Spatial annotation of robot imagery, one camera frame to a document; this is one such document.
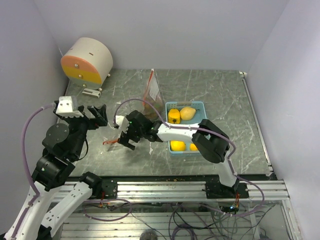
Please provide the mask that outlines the clear orange zip top bag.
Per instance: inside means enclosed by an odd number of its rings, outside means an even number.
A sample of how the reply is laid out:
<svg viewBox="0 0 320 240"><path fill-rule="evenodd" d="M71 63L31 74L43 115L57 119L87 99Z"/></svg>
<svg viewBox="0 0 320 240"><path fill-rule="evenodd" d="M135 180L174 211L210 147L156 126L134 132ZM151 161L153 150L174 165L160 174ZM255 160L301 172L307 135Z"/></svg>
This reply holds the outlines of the clear orange zip top bag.
<svg viewBox="0 0 320 240"><path fill-rule="evenodd" d="M146 88L143 94L143 100L148 102L147 99L152 99L154 101L162 100L163 101L163 110L164 110L164 100L160 91L160 86L157 79L157 74L155 69L152 68L148 81L146 83Z"/></svg>

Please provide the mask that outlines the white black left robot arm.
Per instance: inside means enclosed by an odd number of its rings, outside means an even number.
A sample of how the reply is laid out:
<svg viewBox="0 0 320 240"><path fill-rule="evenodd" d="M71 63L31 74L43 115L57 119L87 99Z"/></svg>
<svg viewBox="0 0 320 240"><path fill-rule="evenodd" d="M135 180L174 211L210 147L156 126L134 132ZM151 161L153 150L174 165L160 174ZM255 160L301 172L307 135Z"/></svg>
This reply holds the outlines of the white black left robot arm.
<svg viewBox="0 0 320 240"><path fill-rule="evenodd" d="M52 125L42 141L42 157L37 161L28 180L30 189L11 228L0 236L2 240L51 240L64 221L88 199L102 196L102 179L92 172L82 174L71 192L50 208L55 195L66 183L74 162L81 160L83 146L88 145L87 132L108 125L106 105L88 106L92 118L84 113L84 106L52 104L54 113L67 123Z"/></svg>

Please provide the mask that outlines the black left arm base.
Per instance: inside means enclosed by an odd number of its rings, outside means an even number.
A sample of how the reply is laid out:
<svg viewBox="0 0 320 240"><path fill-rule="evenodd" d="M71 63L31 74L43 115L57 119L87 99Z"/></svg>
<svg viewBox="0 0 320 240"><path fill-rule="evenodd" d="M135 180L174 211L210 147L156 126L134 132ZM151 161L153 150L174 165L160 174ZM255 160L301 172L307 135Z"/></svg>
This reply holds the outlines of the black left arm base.
<svg viewBox="0 0 320 240"><path fill-rule="evenodd" d="M89 200L115 199L117 197L118 185L111 178L100 177L88 171L80 176L79 181L84 182L92 189Z"/></svg>

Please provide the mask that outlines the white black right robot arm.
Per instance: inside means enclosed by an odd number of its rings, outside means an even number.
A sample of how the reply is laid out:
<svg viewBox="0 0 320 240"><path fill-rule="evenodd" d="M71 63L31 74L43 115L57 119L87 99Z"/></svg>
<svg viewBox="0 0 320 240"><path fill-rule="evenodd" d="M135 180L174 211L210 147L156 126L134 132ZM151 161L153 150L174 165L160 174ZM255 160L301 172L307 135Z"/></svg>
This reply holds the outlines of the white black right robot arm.
<svg viewBox="0 0 320 240"><path fill-rule="evenodd" d="M173 124L163 119L152 122L134 110L126 116L115 115L113 123L121 131L118 143L131 150L135 146L130 141L138 143L141 139L159 143L180 141L194 144L201 156L215 165L221 194L231 198L238 192L240 180L231 162L236 145L210 120L203 119L194 124Z"/></svg>

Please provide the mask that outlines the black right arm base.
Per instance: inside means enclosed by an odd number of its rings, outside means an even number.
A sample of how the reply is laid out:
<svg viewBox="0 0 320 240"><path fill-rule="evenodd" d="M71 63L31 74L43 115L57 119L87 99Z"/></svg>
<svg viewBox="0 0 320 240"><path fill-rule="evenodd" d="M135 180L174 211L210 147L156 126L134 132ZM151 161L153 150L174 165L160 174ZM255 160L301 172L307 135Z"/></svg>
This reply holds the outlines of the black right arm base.
<svg viewBox="0 0 320 240"><path fill-rule="evenodd" d="M207 199L247 199L249 198L246 183L236 182L234 186L228 187L218 181L206 182L204 189Z"/></svg>

